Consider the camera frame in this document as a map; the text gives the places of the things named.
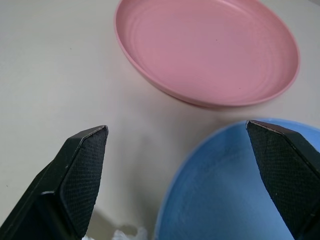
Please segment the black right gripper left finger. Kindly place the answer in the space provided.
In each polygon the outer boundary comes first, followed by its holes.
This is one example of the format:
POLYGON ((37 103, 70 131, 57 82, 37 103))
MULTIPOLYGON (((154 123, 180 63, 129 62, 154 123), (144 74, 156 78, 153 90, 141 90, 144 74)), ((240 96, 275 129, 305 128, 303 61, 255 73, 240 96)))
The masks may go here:
POLYGON ((81 240, 100 189, 106 125, 69 137, 0 227, 2 240, 81 240))

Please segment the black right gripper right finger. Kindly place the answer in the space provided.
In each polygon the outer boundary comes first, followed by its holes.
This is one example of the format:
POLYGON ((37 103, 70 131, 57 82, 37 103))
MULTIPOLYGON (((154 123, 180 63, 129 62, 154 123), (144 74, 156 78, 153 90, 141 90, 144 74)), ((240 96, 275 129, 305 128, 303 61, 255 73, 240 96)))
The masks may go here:
POLYGON ((296 240, 320 238, 320 153, 297 131, 249 120, 262 182, 296 240))

